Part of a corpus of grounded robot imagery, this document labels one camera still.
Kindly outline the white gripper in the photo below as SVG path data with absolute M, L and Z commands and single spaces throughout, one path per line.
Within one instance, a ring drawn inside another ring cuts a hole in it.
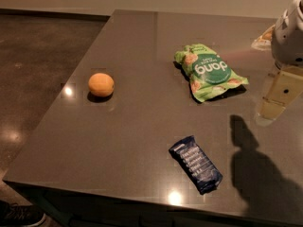
M 271 47 L 275 61 L 290 64 L 268 75 L 256 122 L 268 126 L 303 94 L 303 0 L 294 0 L 277 19 Z

